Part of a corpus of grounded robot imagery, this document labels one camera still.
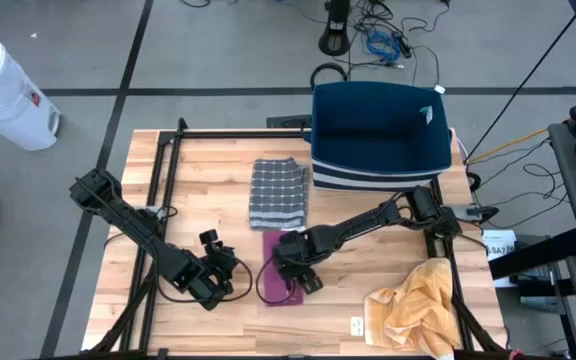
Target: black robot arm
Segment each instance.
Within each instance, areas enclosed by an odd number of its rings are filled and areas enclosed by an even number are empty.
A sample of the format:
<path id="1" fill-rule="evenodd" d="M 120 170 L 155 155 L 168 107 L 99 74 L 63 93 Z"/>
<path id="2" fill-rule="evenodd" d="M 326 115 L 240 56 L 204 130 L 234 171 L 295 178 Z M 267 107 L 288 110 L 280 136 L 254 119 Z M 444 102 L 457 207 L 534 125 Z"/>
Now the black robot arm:
<path id="1" fill-rule="evenodd" d="M 121 184 L 104 170 L 91 170 L 70 187 L 70 197 L 86 212 L 115 225 L 153 257 L 158 275 L 177 291 L 188 291 L 206 310 L 214 309 L 233 291 L 230 279 L 237 266 L 233 248 L 217 241 L 214 230 L 200 235 L 206 256 L 178 249 L 161 240 L 159 219 L 147 209 L 136 210 L 121 198 Z"/>
<path id="2" fill-rule="evenodd" d="M 405 196 L 414 220 L 402 217 L 397 200 Z M 299 283 L 307 294 L 323 287 L 311 266 L 327 259 L 349 240 L 384 226 L 400 225 L 412 230 L 426 229 L 441 236 L 461 232 L 449 207 L 440 207 L 429 189 L 418 187 L 392 196 L 378 207 L 337 225 L 316 225 L 302 232 L 291 231 L 279 239 L 273 259 L 282 278 Z"/>

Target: blue bin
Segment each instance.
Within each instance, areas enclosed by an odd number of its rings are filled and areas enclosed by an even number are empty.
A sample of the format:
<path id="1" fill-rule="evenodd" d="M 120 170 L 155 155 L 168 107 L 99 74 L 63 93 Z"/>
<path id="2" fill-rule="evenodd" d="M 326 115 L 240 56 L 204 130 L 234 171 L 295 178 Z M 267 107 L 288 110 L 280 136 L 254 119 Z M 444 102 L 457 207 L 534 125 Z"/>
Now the blue bin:
<path id="1" fill-rule="evenodd" d="M 315 187 L 408 191 L 451 165 L 451 133 L 435 91 L 379 82 L 319 85 L 311 143 Z"/>

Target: white bucket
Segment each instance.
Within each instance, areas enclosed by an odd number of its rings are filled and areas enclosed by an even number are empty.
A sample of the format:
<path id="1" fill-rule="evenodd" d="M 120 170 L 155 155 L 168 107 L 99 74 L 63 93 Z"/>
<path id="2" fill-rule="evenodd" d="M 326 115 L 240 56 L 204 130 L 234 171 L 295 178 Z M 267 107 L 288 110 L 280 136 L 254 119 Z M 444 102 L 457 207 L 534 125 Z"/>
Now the white bucket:
<path id="1" fill-rule="evenodd" d="M 0 135 L 28 151 L 45 149 L 57 141 L 60 118 L 0 43 Z"/>

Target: magenta towel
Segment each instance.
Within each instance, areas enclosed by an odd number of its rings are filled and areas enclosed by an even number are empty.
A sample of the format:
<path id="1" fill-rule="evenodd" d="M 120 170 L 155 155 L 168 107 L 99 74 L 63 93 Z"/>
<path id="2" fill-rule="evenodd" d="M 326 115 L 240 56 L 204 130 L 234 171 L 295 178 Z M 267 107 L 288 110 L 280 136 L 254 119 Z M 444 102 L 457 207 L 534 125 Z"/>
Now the magenta towel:
<path id="1" fill-rule="evenodd" d="M 265 232 L 263 235 L 263 247 L 264 247 L 264 263 L 272 257 L 272 248 L 279 244 L 279 237 L 285 234 L 285 231 L 270 231 Z M 304 303 L 304 293 L 301 286 L 298 284 L 297 290 L 292 298 L 280 305 L 270 305 L 268 306 L 287 306 L 287 305 L 301 305 Z M 268 264 L 264 270 L 264 292 L 265 298 L 269 301 L 280 301 L 285 299 L 290 292 L 286 289 L 286 282 L 279 275 L 277 267 L 274 263 Z"/>

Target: white label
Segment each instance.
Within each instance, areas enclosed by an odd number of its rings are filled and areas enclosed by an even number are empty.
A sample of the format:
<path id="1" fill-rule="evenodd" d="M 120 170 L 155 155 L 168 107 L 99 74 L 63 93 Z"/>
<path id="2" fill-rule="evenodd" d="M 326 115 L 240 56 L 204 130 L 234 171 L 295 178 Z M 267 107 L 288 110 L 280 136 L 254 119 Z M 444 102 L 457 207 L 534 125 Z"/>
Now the white label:
<path id="1" fill-rule="evenodd" d="M 446 92 L 446 88 L 437 84 L 435 85 L 435 91 L 443 95 Z"/>
<path id="2" fill-rule="evenodd" d="M 488 261 L 504 256 L 515 250 L 515 232 L 512 230 L 485 230 L 484 244 L 488 248 Z M 495 287 L 514 287 L 509 278 L 495 280 Z"/>
<path id="3" fill-rule="evenodd" d="M 422 114 L 426 114 L 426 124 L 430 124 L 430 122 L 432 121 L 432 106 L 422 107 L 421 110 L 419 110 L 419 112 Z"/>
<path id="4" fill-rule="evenodd" d="M 350 335 L 364 336 L 364 318 L 353 316 L 350 318 Z"/>

